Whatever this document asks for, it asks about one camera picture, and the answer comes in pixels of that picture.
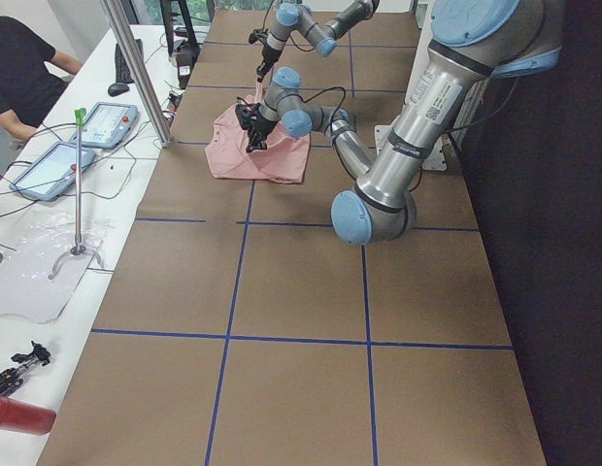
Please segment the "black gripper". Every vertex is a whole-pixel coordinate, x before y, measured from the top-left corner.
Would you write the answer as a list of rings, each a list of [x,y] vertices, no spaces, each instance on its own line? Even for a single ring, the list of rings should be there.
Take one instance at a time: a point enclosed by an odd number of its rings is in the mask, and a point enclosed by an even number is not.
[[[235,114],[239,124],[249,136],[246,152],[252,153],[266,146],[267,137],[275,129],[277,122],[266,118],[261,112],[260,103],[237,103]]]
[[[256,68],[256,81],[262,83],[266,75],[280,59],[280,51],[265,44],[262,48],[262,61]]]

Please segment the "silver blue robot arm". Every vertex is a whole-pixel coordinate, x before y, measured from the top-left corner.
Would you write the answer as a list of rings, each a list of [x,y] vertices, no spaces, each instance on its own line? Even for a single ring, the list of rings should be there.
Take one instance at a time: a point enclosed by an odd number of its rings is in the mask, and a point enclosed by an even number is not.
[[[356,24],[371,18],[378,5],[356,1],[325,24],[300,3],[285,3],[262,44],[259,77],[272,82],[255,103],[239,102],[236,116],[249,137],[249,150],[262,150],[277,125],[291,137],[323,133],[354,187],[331,206],[332,225],[351,245],[391,240],[409,231],[417,214],[409,184],[447,133],[470,88],[486,79],[512,78],[551,69],[561,51],[565,5],[561,1],[438,1],[431,12],[428,64],[417,87],[390,125],[377,150],[369,150],[338,108],[306,103],[299,74],[279,65],[293,32],[321,55]]]
[[[271,25],[254,29],[248,38],[250,44],[259,42],[262,45],[262,60],[256,68],[256,80],[263,82],[279,61],[293,32],[298,32],[319,55],[328,56],[336,48],[337,41],[358,23],[370,19],[379,5],[379,0],[353,1],[341,13],[320,24],[311,9],[301,1],[283,2],[276,10]]]

